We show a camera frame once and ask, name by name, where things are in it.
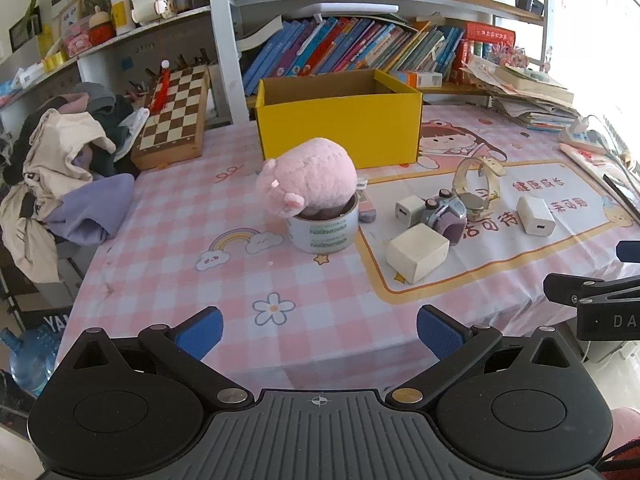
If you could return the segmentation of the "white power strip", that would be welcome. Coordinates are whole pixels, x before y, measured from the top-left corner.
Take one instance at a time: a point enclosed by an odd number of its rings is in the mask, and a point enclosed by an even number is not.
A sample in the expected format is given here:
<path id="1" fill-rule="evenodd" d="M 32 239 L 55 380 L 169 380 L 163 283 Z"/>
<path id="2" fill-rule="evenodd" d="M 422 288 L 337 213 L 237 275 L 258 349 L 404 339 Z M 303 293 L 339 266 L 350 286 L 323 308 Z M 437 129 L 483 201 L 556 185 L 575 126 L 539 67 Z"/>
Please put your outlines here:
<path id="1" fill-rule="evenodd" d="M 578 150 L 604 155 L 608 152 L 605 138 L 590 127 L 590 116 L 579 117 L 560 132 L 560 141 Z"/>

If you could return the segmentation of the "row of leaning books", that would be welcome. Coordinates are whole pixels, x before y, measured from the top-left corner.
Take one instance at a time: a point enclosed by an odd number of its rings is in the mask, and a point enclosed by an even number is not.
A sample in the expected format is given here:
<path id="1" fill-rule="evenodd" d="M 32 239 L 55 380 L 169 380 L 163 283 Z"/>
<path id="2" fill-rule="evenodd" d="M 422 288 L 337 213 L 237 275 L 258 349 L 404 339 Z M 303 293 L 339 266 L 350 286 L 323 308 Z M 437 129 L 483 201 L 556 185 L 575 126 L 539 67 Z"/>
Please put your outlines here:
<path id="1" fill-rule="evenodd" d="M 267 78 L 310 77 L 379 70 L 439 72 L 449 77 L 464 29 L 425 22 L 419 27 L 382 16 L 328 16 L 277 22 L 255 47 L 243 70 L 243 87 L 254 96 Z"/>

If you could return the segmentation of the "wooden chess board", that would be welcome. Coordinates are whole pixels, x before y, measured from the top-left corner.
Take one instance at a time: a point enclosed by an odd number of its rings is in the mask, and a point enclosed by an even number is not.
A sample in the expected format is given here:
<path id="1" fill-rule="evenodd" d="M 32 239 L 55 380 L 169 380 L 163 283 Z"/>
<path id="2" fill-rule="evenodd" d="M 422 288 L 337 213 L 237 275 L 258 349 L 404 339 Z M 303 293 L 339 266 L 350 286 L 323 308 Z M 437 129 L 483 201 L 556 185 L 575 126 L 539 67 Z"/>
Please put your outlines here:
<path id="1" fill-rule="evenodd" d="M 209 72 L 206 65 L 170 70 L 166 104 L 151 113 L 130 158 L 141 171 L 201 156 L 204 142 Z"/>

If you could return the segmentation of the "grey purple toy car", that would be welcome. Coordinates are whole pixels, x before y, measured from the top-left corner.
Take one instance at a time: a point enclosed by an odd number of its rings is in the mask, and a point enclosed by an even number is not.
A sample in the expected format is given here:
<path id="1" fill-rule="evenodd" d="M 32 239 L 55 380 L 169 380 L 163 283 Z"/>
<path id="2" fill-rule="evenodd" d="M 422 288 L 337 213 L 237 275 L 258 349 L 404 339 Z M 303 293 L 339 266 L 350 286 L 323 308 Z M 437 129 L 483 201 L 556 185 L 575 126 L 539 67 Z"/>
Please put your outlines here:
<path id="1" fill-rule="evenodd" d="M 425 201 L 421 221 L 454 246 L 462 240 L 468 214 L 464 203 L 457 195 L 441 188 L 435 197 Z"/>

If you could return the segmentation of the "orange white usmile box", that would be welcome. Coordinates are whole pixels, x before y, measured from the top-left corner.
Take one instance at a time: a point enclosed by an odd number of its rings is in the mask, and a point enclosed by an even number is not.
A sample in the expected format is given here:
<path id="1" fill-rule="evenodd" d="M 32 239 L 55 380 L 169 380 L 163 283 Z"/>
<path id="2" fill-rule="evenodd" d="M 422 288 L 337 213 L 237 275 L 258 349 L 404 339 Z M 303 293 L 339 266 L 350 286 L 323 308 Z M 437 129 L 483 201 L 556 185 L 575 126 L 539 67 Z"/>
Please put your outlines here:
<path id="1" fill-rule="evenodd" d="M 392 70 L 393 76 L 403 84 L 415 89 L 440 88 L 442 74 L 439 72 L 416 72 L 415 70 Z"/>

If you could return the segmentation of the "pink plush pig toy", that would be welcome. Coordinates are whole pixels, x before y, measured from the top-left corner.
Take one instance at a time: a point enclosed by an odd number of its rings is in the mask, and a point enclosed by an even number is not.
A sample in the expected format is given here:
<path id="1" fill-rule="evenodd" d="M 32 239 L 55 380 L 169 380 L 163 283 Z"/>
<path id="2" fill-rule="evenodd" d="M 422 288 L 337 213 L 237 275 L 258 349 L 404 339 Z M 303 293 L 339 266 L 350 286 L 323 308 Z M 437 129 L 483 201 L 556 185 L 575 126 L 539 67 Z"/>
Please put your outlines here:
<path id="1" fill-rule="evenodd" d="M 278 158 L 268 158 L 256 193 L 270 214 L 287 219 L 304 211 L 340 212 L 356 193 L 357 171 L 346 150 L 329 139 L 314 138 Z"/>

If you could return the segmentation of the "blue water bottle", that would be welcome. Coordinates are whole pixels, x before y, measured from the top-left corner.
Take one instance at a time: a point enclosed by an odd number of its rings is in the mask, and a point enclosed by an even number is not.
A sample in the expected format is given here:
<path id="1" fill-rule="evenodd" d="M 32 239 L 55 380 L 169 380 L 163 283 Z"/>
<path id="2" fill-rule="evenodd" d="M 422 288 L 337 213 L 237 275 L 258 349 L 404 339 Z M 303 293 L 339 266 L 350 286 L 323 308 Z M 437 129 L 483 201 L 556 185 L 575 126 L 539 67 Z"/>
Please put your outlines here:
<path id="1" fill-rule="evenodd" d="M 1 341 L 10 349 L 10 373 L 14 382 L 33 396 L 39 396 L 55 368 L 62 336 L 47 325 L 25 330 L 16 336 L 12 330 L 1 331 Z"/>

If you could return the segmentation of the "pink checkered tablecloth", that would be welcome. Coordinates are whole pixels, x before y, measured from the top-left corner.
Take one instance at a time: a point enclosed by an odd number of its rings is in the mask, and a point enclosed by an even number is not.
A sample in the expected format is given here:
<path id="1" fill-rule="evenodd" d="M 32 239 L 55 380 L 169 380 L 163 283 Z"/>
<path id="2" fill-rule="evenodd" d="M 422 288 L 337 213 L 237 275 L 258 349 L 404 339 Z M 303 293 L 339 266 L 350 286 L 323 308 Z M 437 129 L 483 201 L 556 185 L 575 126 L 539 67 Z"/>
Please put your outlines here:
<path id="1" fill-rule="evenodd" d="M 638 224 L 553 136 L 476 106 L 432 105 L 423 117 L 506 154 L 494 214 L 468 226 L 424 280 L 409 284 L 386 261 L 388 243 L 404 229 L 395 204 L 448 188 L 454 166 L 367 171 L 375 222 L 360 226 L 341 252 L 316 256 L 297 249 L 286 223 L 258 203 L 256 127 L 224 127 L 206 134 L 200 158 L 138 177 L 124 224 L 89 266 L 62 348 L 89 327 L 130 337 L 214 306 L 224 336 L 205 361 L 246 388 L 389 389 L 434 360 L 416 336 L 424 304 L 464 325 L 521 336 L 574 314 L 544 298 L 549 273 L 607 280 L 632 273 L 615 248 L 638 237 Z M 523 230 L 522 196 L 547 203 L 555 221 L 549 237 Z"/>

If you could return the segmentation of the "pink purple eraser stick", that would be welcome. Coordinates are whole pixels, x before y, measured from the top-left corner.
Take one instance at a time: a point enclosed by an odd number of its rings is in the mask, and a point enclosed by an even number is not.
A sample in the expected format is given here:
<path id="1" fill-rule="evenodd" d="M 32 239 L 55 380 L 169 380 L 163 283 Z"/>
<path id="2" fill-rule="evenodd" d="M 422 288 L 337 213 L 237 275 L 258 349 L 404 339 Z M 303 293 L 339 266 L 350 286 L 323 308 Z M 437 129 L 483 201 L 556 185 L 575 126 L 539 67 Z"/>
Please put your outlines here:
<path id="1" fill-rule="evenodd" d="M 367 194 L 367 186 L 367 179 L 358 179 L 356 195 L 358 200 L 358 219 L 360 223 L 373 223 L 376 219 L 376 209 Z"/>

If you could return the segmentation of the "cream white foam block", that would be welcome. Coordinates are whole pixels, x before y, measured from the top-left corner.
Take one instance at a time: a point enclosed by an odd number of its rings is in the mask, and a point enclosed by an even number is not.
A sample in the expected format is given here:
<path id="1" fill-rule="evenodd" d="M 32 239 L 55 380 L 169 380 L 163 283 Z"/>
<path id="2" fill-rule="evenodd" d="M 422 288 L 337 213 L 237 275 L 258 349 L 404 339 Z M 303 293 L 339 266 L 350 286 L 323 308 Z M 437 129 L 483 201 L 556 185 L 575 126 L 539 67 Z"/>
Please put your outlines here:
<path id="1" fill-rule="evenodd" d="M 449 245 L 442 234 L 419 223 L 388 243 L 386 261 L 406 282 L 414 284 L 446 260 Z"/>

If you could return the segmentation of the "small white charger cube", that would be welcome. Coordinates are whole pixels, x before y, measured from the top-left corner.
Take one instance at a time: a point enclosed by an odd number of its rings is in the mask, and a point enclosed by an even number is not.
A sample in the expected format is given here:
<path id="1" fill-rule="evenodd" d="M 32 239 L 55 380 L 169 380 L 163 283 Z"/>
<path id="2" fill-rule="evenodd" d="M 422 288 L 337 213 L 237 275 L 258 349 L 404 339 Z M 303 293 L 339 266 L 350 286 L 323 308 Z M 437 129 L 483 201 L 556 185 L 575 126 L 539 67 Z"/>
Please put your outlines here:
<path id="1" fill-rule="evenodd" d="M 425 200 L 410 195 L 395 204 L 395 217 L 405 229 L 410 229 L 421 222 L 425 210 Z"/>

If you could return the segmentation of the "red santa stick ornament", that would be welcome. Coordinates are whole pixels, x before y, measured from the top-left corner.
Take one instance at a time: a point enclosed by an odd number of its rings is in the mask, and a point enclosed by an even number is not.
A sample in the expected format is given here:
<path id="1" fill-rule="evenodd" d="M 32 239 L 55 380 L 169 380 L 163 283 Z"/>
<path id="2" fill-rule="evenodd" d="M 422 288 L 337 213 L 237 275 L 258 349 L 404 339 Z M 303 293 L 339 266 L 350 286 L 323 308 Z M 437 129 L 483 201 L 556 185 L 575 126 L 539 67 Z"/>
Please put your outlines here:
<path id="1" fill-rule="evenodd" d="M 160 113 L 164 108 L 170 83 L 170 62 L 163 60 L 160 63 L 160 76 L 158 76 L 157 86 L 149 110 L 151 113 Z"/>

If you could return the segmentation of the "clear tape roll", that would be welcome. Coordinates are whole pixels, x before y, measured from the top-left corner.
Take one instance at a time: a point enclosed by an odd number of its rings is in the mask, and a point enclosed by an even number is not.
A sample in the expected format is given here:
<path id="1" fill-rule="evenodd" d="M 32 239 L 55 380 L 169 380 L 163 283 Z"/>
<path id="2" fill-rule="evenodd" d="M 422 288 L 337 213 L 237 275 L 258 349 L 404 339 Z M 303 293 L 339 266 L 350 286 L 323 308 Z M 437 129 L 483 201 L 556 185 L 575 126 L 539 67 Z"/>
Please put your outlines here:
<path id="1" fill-rule="evenodd" d="M 331 255 L 349 247 L 358 232 L 358 198 L 354 194 L 340 214 L 331 219 L 286 220 L 288 237 L 302 252 L 313 255 Z"/>

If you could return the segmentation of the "white power adapter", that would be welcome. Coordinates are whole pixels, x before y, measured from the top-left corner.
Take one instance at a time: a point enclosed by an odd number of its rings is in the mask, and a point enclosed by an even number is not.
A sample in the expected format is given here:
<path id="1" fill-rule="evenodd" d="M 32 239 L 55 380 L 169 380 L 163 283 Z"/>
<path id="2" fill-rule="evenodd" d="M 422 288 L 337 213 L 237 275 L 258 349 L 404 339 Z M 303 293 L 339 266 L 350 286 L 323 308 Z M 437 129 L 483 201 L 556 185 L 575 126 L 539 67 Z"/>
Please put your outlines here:
<path id="1" fill-rule="evenodd" d="M 555 229 L 555 221 L 547 203 L 534 196 L 518 199 L 516 212 L 527 235 L 549 237 Z"/>

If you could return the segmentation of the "pile of clothes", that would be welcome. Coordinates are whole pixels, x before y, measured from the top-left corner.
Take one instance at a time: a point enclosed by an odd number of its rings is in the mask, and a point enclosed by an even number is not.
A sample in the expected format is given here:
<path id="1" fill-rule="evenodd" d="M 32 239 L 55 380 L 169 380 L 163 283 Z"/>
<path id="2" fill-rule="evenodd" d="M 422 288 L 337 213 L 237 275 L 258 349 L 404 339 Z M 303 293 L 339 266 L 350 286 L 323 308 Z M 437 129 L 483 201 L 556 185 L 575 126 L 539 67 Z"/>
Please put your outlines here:
<path id="1" fill-rule="evenodd" d="M 134 198 L 128 158 L 150 112 L 82 82 L 47 100 L 22 125 L 1 167 L 4 247 L 26 278 L 57 283 L 58 243 L 114 238 Z"/>

